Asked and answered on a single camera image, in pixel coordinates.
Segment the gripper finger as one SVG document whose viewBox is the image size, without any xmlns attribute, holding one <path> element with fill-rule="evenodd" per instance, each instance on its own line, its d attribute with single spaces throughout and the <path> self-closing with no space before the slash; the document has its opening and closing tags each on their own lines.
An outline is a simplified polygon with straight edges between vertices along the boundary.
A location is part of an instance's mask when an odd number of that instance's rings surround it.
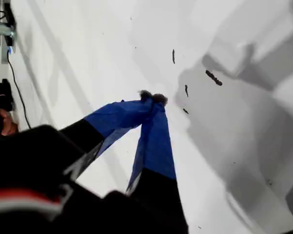
<svg viewBox="0 0 293 234">
<path fill-rule="evenodd" d="M 107 104 L 60 132 L 73 143 L 81 155 L 69 161 L 63 181 L 75 181 L 106 149 L 147 120 L 153 107 L 152 94 L 142 90 L 139 100 Z"/>
<path fill-rule="evenodd" d="M 142 123 L 128 186 L 135 227 L 143 234 L 187 234 L 176 180 L 168 120 L 167 98 L 141 93 L 150 100 L 150 116 Z"/>
</svg>

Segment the person's hand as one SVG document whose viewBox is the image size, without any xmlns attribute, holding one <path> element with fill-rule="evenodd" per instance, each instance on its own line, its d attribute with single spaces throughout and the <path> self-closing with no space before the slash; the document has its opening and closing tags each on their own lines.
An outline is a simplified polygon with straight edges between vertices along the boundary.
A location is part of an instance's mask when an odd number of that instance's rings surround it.
<svg viewBox="0 0 293 234">
<path fill-rule="evenodd" d="M 12 116 L 8 111 L 0 109 L 0 116 L 3 119 L 3 127 L 1 131 L 2 136 L 9 136 L 19 131 L 17 123 L 13 121 Z"/>
</svg>

